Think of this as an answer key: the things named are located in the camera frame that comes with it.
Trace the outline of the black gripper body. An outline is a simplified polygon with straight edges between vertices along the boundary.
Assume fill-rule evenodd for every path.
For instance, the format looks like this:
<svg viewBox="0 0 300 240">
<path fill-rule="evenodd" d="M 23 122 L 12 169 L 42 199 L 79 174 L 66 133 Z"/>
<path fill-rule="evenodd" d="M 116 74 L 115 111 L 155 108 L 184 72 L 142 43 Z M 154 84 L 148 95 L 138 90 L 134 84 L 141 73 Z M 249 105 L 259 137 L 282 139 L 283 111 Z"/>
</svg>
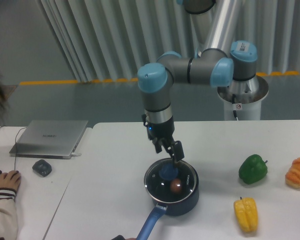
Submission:
<svg viewBox="0 0 300 240">
<path fill-rule="evenodd" d="M 162 123 L 152 123 L 146 115 L 142 116 L 143 125 L 147 129 L 147 136 L 154 145 L 171 145 L 174 143 L 173 133 L 175 130 L 174 117 Z"/>
</svg>

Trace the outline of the striped cream sleeve forearm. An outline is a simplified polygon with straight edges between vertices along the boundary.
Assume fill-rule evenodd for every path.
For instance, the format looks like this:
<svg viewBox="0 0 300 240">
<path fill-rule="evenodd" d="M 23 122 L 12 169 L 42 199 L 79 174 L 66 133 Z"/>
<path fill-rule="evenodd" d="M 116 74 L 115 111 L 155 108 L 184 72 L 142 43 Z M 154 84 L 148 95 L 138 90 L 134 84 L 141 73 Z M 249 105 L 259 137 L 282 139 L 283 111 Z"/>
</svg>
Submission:
<svg viewBox="0 0 300 240">
<path fill-rule="evenodd" d="M 15 197 L 15 190 L 0 188 L 0 240 L 17 239 L 18 218 Z"/>
</svg>

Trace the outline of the person's hand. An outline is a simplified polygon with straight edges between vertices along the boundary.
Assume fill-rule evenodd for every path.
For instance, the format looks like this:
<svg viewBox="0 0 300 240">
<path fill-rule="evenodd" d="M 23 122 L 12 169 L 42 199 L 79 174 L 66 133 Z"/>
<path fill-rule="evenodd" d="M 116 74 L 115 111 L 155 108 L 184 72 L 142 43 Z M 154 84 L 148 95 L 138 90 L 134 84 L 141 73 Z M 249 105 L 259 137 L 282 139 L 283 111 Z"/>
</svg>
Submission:
<svg viewBox="0 0 300 240">
<path fill-rule="evenodd" d="M 0 174 L 0 189 L 8 189 L 17 192 L 21 184 L 21 174 L 17 170 Z"/>
</svg>

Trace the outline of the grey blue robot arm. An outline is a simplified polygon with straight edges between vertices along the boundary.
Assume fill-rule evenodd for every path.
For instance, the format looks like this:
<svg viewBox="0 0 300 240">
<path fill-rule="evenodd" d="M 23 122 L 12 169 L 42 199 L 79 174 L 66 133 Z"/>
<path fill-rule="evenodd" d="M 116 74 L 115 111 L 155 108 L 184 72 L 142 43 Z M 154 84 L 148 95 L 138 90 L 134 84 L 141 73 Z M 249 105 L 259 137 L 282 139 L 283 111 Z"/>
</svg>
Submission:
<svg viewBox="0 0 300 240">
<path fill-rule="evenodd" d="M 240 0 L 179 0 L 193 17 L 203 17 L 216 8 L 203 47 L 195 57 L 181 57 L 174 51 L 161 55 L 156 62 L 137 72 L 145 113 L 143 125 L 149 140 L 160 153 L 165 150 L 173 165 L 184 158 L 180 141 L 173 139 L 175 130 L 170 100 L 174 83 L 228 87 L 232 81 L 247 81 L 256 75 L 257 48 L 250 42 L 233 41 L 240 15 Z"/>
</svg>

